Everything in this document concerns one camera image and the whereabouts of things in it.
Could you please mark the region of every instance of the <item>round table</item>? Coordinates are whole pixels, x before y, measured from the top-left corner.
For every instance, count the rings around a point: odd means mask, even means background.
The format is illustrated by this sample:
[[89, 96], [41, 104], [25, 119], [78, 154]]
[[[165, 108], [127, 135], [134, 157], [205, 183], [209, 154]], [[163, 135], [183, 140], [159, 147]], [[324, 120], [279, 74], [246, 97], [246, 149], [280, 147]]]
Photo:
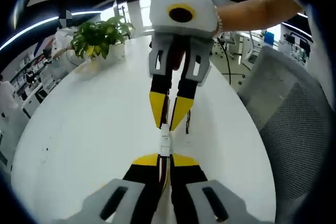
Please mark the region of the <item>round table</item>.
[[[91, 193], [122, 178], [133, 160], [159, 151], [161, 132], [149, 100], [150, 40], [126, 41], [125, 60], [96, 74], [73, 71], [30, 119], [11, 183], [38, 221], [75, 214]], [[173, 75], [170, 112], [181, 71]], [[274, 221], [276, 196], [266, 150], [244, 105], [214, 66], [196, 90], [189, 135], [185, 121], [172, 133], [174, 152], [195, 158], [208, 179], [245, 202], [250, 215]]]

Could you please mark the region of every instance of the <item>gray mesh chair back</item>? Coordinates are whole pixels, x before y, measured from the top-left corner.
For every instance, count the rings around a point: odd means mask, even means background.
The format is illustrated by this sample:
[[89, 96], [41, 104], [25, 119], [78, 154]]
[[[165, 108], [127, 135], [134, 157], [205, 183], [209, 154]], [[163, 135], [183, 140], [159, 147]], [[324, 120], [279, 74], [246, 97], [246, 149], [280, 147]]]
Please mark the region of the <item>gray mesh chair back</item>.
[[304, 67], [270, 47], [262, 48], [238, 95], [265, 145], [275, 183], [276, 222], [282, 222], [319, 176], [333, 112]]

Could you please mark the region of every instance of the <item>wire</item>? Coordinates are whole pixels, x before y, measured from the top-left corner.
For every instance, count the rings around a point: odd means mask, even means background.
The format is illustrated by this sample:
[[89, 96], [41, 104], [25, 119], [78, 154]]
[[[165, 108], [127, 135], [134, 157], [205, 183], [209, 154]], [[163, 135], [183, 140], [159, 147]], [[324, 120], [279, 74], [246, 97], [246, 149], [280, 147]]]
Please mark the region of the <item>wire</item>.
[[189, 124], [190, 124], [190, 110], [188, 111], [187, 122], [185, 123], [185, 134], [189, 134]]
[[75, 63], [73, 63], [71, 60], [69, 60], [69, 57], [68, 57], [68, 50], [65, 51], [65, 54], [66, 54], [66, 57], [67, 57], [68, 61], [69, 61], [70, 63], [74, 64], [76, 67], [78, 67], [77, 64], [75, 64]]
[[227, 74], [231, 74], [232, 76], [243, 76], [244, 73], [221, 73], [222, 75], [227, 75]]
[[168, 181], [168, 158], [161, 156], [159, 165], [161, 167], [161, 174], [159, 174], [160, 176], [159, 183], [162, 184], [162, 191], [161, 191], [162, 195]]
[[227, 68], [229, 70], [229, 84], [231, 85], [231, 69], [230, 69], [229, 57], [227, 56], [226, 50], [225, 50], [223, 44], [221, 43], [221, 41], [219, 40], [219, 38], [217, 38], [217, 41], [221, 45], [222, 49], [224, 50], [225, 56], [226, 56]]

